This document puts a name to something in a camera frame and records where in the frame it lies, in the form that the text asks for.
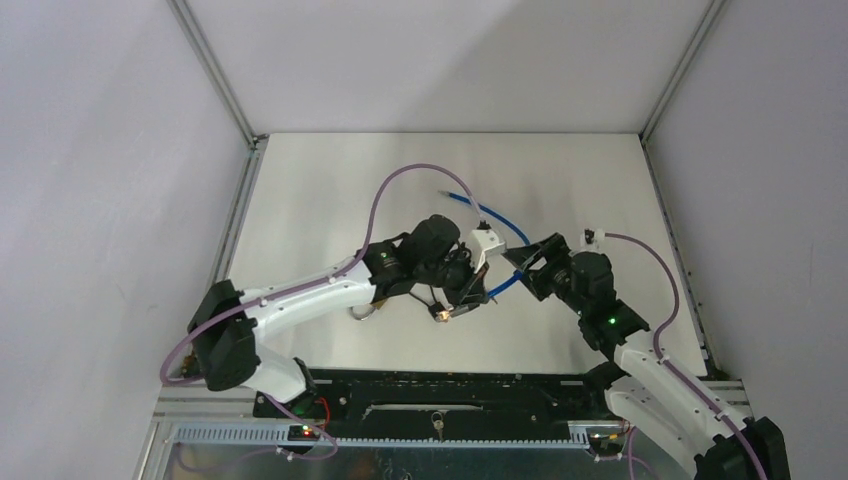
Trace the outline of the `black cable lock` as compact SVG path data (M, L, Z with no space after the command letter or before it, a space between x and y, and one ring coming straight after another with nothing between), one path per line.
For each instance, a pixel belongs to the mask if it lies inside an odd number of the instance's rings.
M422 305L424 305L430 315L430 317L437 323L447 323L452 318L451 310L446 307L444 304L437 300L433 300L432 302L426 301L421 296L409 292L408 295L412 297L414 300L418 301Z

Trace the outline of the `brass padlock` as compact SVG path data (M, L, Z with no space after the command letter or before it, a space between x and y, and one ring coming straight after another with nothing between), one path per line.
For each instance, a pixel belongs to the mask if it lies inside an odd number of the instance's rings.
M381 310L386 303L387 300L381 300L368 305L350 307L347 312L352 319L356 321L365 321Z

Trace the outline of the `padlock key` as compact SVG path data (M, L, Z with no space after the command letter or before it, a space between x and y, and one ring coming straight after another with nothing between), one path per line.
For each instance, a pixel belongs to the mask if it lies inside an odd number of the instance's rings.
M444 441L444 416L441 411L435 411L431 417L432 426L436 432L436 438L439 442Z

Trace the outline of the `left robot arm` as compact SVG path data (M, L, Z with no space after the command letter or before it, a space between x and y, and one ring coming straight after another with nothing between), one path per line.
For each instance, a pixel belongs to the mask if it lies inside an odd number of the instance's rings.
M453 221L434 214L299 284L239 290L231 280L219 281L187 328L200 377L213 392L248 387L270 395L290 415L304 416L316 403L311 373L303 360L269 347L270 340L334 311L406 295L417 285L443 292L446 318L473 310L489 300L489 259L505 250L504 238L487 222L462 238Z

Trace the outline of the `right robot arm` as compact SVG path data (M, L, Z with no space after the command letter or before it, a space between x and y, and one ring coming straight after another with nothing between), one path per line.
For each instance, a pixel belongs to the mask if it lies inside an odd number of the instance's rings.
M554 296L576 313L584 341L604 355L581 392L588 414L627 421L693 479L790 478L780 428L742 413L677 366L661 329L618 297L607 255L572 250L554 234L503 256L535 298Z

